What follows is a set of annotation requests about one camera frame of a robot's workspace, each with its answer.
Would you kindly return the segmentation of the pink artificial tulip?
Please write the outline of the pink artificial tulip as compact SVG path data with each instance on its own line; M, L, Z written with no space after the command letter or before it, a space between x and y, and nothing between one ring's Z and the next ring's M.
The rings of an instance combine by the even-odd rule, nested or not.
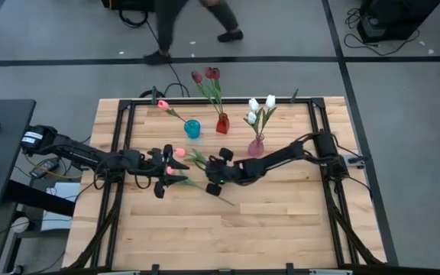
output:
M184 161L194 163L200 170L205 170L207 166L207 159L197 150L192 149L187 151L183 148L176 148L175 155L179 158L183 158Z
M170 105L166 102L166 101L164 101L164 100L159 100L158 102L157 102L157 106L161 109L161 110L163 110L163 111L165 111L168 115L171 115L171 116L173 116L173 117L176 117L176 118L178 118L178 119L180 119L181 121L183 121L183 122L186 122L186 120L185 119L183 119L175 110L174 110L174 108L172 108L172 107L170 107Z
M171 168L171 167L167 167L167 174L168 175L173 175L173 176L175 176L176 175L176 171L177 170L174 170L173 168ZM184 176L185 177L185 179L184 180L182 180L182 181L179 181L178 183L177 183L177 185L181 185L181 186L189 186L189 187L195 187L195 188L197 188L197 189L200 189L200 190L202 190L202 191L206 191L206 188L203 188L203 187L201 187L201 186L199 186L199 185L197 185L196 183L194 183L184 172L182 172L181 170L178 170L177 171L178 173L179 173L179 175L180 176Z

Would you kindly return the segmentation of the black desk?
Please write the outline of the black desk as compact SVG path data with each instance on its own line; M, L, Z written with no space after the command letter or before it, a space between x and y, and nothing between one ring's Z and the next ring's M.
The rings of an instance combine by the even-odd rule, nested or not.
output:
M11 175L35 105L33 99L0 100L0 203L17 202L17 192L26 187Z

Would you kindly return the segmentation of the pink glass vase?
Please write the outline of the pink glass vase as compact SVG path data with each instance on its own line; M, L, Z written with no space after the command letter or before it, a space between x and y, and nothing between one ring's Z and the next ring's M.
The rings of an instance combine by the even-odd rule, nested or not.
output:
M259 157L264 153L264 135L257 134L248 145L247 152L251 157Z

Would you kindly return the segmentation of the black equipment case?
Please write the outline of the black equipment case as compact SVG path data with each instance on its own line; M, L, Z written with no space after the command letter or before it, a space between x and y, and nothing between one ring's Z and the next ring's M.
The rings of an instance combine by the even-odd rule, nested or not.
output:
M364 43L407 40L440 0L363 0L357 32Z
M122 11L154 12L154 0L100 0L105 8Z

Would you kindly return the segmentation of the person legs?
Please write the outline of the person legs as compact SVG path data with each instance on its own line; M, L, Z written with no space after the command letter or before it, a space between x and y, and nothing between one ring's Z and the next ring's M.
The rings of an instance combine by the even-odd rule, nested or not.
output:
M178 15L189 0L156 0L155 12L157 16L157 44L158 50L144 56L147 65L156 66L170 62L170 46L173 42L174 24ZM229 43L242 40L244 34L240 29L237 18L226 0L198 0L199 3L217 19L225 29L217 40L220 43Z

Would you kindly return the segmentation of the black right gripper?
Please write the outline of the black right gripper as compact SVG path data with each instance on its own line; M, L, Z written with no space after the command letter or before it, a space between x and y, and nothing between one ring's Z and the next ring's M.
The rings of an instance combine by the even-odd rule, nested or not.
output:
M206 192L213 196L219 196L222 191L222 185L225 183L235 183L242 185L241 170L239 166L227 165L231 161L234 153L222 147L218 153L219 157L209 156L205 164L205 175L209 181L206 186Z

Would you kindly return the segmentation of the white flat box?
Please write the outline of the white flat box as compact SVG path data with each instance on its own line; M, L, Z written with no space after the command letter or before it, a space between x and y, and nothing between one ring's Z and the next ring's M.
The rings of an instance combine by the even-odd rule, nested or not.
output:
M76 182L57 182L53 187L48 187L46 193L52 199L43 212L40 230L70 230L79 192L80 184Z

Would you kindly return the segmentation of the silver metal bracket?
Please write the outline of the silver metal bracket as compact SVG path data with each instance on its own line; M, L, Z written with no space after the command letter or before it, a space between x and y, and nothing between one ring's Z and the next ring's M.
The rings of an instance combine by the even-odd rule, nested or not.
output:
M355 167L359 170L365 168L365 157L357 157L355 155L344 154L343 158L347 167Z

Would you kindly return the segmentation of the black power adapter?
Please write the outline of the black power adapter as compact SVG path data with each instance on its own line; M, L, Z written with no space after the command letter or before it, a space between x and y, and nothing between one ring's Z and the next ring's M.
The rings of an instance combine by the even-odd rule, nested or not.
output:
M58 158L43 160L30 171L29 175L33 179L40 179L42 177L45 177L49 172L53 172L56 168L59 167L59 162L60 161Z

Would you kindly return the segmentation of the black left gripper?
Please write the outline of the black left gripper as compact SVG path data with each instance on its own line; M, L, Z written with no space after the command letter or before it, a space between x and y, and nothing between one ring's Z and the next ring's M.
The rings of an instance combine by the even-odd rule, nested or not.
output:
M167 172L168 166L174 170L188 170L189 166L175 160L173 155L173 147L171 144L166 144L163 150L159 148L152 148L147 152L150 159L146 161L149 168L146 168L149 177L157 178L154 185L154 195L158 199L162 199L165 195L166 188L180 183L188 179L187 176L170 176Z

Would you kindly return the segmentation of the white artificial tulip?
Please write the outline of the white artificial tulip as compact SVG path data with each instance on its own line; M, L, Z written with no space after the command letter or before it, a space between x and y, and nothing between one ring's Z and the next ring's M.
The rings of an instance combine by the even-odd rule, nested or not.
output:
M248 102L248 106L249 106L250 112L256 112L257 115L261 119L261 108L260 108L259 103L257 102L257 100L254 99L254 98L250 99L249 102Z
M256 112L248 112L243 120L253 129L255 134L259 134L260 117Z
M261 120L261 124L260 124L259 134L263 133L264 128L266 127L268 121L270 120L270 117L274 114L276 109L277 109L276 96L275 95L268 95L268 97L266 98L265 105L261 109L262 120Z

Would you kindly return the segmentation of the black metal table frame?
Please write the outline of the black metal table frame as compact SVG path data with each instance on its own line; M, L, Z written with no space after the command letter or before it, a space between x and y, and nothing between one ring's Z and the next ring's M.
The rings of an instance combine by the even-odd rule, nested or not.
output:
M338 135L339 143L357 151L348 110L342 97L318 98L324 115L313 100L290 104L278 99L277 110L268 123L264 156L285 147L299 136L328 129ZM180 121L167 116L158 107L138 100L133 126L126 132L129 111L119 122L118 146L127 144L141 151L172 144L188 152L196 149L208 158L218 156L221 147L234 152L234 160L249 157L248 144L254 132L243 121L247 99L228 99L224 107L231 127L227 135L215 132L215 111L205 99L166 99L177 112L201 123L201 134L190 140ZM203 189L208 184L204 172L193 163L185 174L197 186L174 184L163 199L156 199L153 187L138 189L127 175L121 201L112 270L150 273L158 264L160 273L271 273L294 269L337 268L339 262L352 264L348 239L340 225L329 219L325 198L335 202L342 195L347 214L361 242L380 262L387 262L374 205L367 188L344 180L340 193L322 183L322 167L303 160L293 161L267 172L256 183L242 187L227 183L220 198ZM79 198L66 246L63 267L73 263L91 239L96 228L103 191L88 189Z

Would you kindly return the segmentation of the red glass vase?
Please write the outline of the red glass vase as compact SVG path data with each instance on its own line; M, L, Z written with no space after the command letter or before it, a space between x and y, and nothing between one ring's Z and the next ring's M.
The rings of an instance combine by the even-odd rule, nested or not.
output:
M230 121L228 115L221 113L218 115L218 121L216 124L216 131L220 134L227 134L230 127Z

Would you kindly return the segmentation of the blue glass vase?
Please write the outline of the blue glass vase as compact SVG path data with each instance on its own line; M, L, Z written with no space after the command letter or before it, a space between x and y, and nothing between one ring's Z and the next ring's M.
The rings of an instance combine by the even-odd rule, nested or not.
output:
M184 131L190 139L197 139L200 136L201 124L194 119L190 119L184 124Z

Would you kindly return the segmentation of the dark red artificial tulip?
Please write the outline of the dark red artificial tulip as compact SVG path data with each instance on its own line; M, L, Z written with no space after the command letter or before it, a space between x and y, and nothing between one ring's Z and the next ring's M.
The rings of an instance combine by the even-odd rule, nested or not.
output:
M222 91L221 91L220 83L219 83L220 70L218 68L212 68L211 73L212 73L212 87L214 89L215 99L216 99L217 104L219 106L219 111L222 114L223 113Z
M200 94L203 95L206 99L208 99L209 102L214 106L215 110L217 111L213 99L209 97L209 92L207 91L206 88L206 86L210 84L210 80L206 79L205 74L204 76L202 76L197 71L191 72L191 77L193 82L196 84L196 88L198 89Z
M205 68L205 77L206 77L206 79L209 79L209 80L210 80L210 84L207 85L206 88L207 88L207 91L209 92L209 97L213 99L213 102L214 102L214 104L215 104L215 107L216 107L216 109L217 109L217 112L218 112L219 114L221 114L220 111L219 111L219 106L218 106L217 101L216 101L216 99L215 99L214 89L213 89L213 87L212 87L212 73L211 73L212 68L213 68L213 67L206 67L206 68Z

